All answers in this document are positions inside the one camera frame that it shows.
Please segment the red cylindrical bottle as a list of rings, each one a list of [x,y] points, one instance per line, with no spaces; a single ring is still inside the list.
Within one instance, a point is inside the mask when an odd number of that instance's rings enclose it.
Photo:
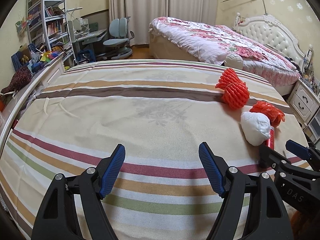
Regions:
[[[274,149],[274,127],[273,126],[271,126],[271,129],[270,129],[270,137],[263,142],[263,145],[271,148],[272,150]]]

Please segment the plastic drawer unit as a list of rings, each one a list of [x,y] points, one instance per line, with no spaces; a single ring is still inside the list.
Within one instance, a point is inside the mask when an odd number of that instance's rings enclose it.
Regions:
[[[309,121],[306,128],[304,128],[304,133],[310,138],[310,140],[317,144],[320,137],[320,112],[319,109],[314,114],[314,116]]]

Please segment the white crumpled paper ball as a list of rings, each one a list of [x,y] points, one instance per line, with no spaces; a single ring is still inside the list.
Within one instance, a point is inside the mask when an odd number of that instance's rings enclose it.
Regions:
[[[252,146],[259,146],[271,137],[270,120],[263,113],[242,112],[240,124],[247,142]]]

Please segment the red mesh net bag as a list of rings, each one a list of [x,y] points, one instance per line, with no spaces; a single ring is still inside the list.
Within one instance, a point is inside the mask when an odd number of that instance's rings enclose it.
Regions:
[[[251,113],[262,113],[267,116],[270,121],[270,125],[274,128],[278,127],[281,122],[285,122],[285,114],[280,109],[266,101],[258,101],[249,111]]]

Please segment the white nightstand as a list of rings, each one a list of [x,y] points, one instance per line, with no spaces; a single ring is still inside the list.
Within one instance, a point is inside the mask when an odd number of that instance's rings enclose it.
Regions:
[[[319,98],[313,90],[299,79],[288,99],[298,122],[305,128],[319,109]]]

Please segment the red foam fruit net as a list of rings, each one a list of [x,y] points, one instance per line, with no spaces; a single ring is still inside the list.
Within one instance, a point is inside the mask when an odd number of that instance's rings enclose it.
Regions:
[[[241,109],[249,100],[246,83],[240,80],[232,68],[222,73],[215,88],[223,90],[222,100],[233,110]]]

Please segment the striped bed sheet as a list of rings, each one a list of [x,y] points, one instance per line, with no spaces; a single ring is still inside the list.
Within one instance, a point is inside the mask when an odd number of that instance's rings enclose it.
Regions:
[[[10,222],[29,239],[42,198],[54,176],[79,175],[111,155],[126,157],[102,204],[119,239],[205,239],[222,204],[199,159],[199,144],[241,172],[257,175],[259,151],[240,116],[258,101],[280,109],[275,149],[306,168],[285,148],[306,145],[292,109],[263,78],[241,70],[248,102],[231,110],[216,87],[223,67],[176,60],[121,60],[73,67],[31,105],[34,87],[21,90],[3,112],[17,120],[1,154],[1,197]]]

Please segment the white tufted headboard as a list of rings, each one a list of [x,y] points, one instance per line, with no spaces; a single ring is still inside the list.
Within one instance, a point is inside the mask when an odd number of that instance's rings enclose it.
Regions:
[[[234,30],[263,44],[283,57],[293,59],[300,67],[310,64],[313,45],[309,46],[306,53],[303,52],[293,33],[271,14],[245,18],[237,13]]]

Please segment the floral bed quilt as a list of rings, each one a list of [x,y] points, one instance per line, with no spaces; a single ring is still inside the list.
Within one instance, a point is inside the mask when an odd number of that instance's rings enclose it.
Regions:
[[[204,63],[221,66],[229,53],[236,53],[244,61],[242,70],[263,77],[274,87],[292,85],[300,77],[288,59],[225,25],[158,17],[149,24],[151,28]]]

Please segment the grey study desk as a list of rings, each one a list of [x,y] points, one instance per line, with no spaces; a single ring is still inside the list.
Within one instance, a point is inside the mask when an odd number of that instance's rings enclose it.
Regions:
[[[75,11],[81,10],[82,7],[67,9],[66,13],[70,17],[67,21],[69,38],[72,43],[73,63],[89,63],[96,61],[96,55],[93,44],[100,42],[107,35],[107,29],[90,31],[87,18],[75,18]]]

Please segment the teal desk chair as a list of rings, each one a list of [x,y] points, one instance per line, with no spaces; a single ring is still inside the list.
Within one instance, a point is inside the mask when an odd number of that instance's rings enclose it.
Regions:
[[[103,42],[108,49],[106,53],[98,55],[98,60],[123,60],[129,58],[133,50],[130,42],[135,38],[133,31],[129,31],[130,16],[116,18],[109,25],[110,39]]]

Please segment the white bookshelf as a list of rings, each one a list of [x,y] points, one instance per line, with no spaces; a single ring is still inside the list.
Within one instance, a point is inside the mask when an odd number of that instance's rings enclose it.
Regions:
[[[57,51],[64,66],[74,65],[74,50],[68,30],[66,0],[26,0],[29,42],[39,51]]]

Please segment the beige curtains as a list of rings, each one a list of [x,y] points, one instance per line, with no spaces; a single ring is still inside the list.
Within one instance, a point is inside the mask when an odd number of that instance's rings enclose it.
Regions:
[[[135,38],[131,45],[149,44],[149,24],[158,17],[215,24],[218,0],[109,0],[109,18],[129,17]]]

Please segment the white bed frame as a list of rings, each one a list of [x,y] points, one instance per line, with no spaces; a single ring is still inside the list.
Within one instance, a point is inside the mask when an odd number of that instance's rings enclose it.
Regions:
[[[200,62],[198,58],[182,50],[167,38],[158,35],[152,28],[149,30],[149,39],[149,52],[155,59]]]

